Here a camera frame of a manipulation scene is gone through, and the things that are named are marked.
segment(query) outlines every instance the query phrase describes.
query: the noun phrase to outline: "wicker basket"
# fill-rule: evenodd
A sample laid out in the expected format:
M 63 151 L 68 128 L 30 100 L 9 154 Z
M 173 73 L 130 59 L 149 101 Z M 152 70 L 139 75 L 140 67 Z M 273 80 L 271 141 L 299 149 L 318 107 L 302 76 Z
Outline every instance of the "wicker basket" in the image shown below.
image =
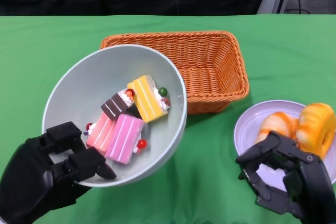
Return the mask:
M 238 41 L 226 31 L 114 35 L 101 48 L 119 44 L 148 46 L 170 58 L 183 77 L 189 114 L 220 112 L 248 94 Z

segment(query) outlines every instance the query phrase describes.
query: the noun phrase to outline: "green tablecloth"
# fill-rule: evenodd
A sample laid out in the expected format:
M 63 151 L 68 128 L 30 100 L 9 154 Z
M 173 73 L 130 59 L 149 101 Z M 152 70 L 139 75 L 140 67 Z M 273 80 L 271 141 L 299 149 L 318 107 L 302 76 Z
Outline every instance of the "green tablecloth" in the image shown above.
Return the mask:
M 285 99 L 336 109 L 336 16 L 1 17 L 0 171 L 15 148 L 41 134 L 45 103 L 59 78 L 112 34 L 227 30 L 236 35 L 250 95 L 223 113 L 187 119 L 174 156 L 132 185 L 92 189 L 37 223 L 299 223 L 254 204 L 237 179 L 233 130 L 251 105 Z

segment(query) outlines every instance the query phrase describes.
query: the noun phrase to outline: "purple plate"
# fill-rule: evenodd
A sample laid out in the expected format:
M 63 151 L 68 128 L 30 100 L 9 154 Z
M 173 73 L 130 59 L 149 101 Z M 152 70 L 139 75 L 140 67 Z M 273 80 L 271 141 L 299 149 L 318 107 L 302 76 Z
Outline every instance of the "purple plate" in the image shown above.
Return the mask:
M 240 116 L 235 126 L 234 141 L 238 155 L 242 154 L 244 151 L 254 145 L 261 123 L 265 117 L 277 111 L 283 111 L 298 118 L 303 107 L 305 106 L 296 102 L 274 100 L 258 103 L 246 110 Z M 323 160 L 332 183 L 336 182 L 335 138 L 330 150 Z M 273 170 L 266 165 L 260 165 L 257 173 L 266 184 L 286 191 L 285 185 L 282 182 L 282 178 L 285 175 L 285 172 L 282 169 Z

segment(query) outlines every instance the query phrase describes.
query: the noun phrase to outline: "robotic hand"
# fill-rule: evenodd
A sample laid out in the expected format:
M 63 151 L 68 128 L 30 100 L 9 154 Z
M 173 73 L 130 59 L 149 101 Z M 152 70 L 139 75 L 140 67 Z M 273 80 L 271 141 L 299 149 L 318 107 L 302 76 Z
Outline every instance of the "robotic hand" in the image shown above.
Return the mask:
M 86 149 L 80 136 L 81 131 L 68 122 L 29 138 L 17 148 L 0 181 L 0 220 L 33 223 L 50 210 L 75 204 L 90 189 L 76 182 L 96 173 L 116 178 L 105 158 L 95 148 Z M 54 164 L 49 157 L 68 150 L 73 154 L 63 162 Z
M 275 132 L 236 159 L 239 179 L 257 195 L 256 204 L 278 214 L 291 213 L 304 224 L 336 223 L 336 200 L 328 172 L 320 159 Z M 285 171 L 287 192 L 266 185 L 256 173 L 260 164 Z
M 116 178 L 105 158 L 95 148 L 86 149 L 80 136 L 80 130 L 68 122 L 18 147 L 0 181 L 0 217 L 5 223 L 33 223 L 50 210 L 75 204 L 90 189 L 76 182 L 96 173 Z M 68 150 L 73 154 L 63 162 L 54 164 L 49 157 Z M 242 171 L 239 179 L 247 180 L 258 205 L 279 214 L 292 213 L 304 224 L 336 223 L 335 194 L 322 160 L 296 148 L 291 139 L 271 132 L 236 162 Z M 288 193 L 261 180 L 256 173 L 260 164 L 285 171 Z

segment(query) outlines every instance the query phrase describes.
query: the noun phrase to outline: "pink cake slice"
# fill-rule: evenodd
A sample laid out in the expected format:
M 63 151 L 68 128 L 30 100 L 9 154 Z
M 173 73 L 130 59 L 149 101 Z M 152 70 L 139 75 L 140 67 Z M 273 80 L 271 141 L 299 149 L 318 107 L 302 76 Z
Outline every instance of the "pink cake slice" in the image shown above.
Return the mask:
M 107 115 L 102 112 L 100 118 L 94 127 L 86 145 L 96 148 L 100 153 L 105 155 L 112 139 L 116 121 L 110 120 Z
M 110 146 L 105 157 L 122 164 L 128 164 L 133 147 L 141 134 L 145 122 L 131 115 L 121 114 L 115 125 Z

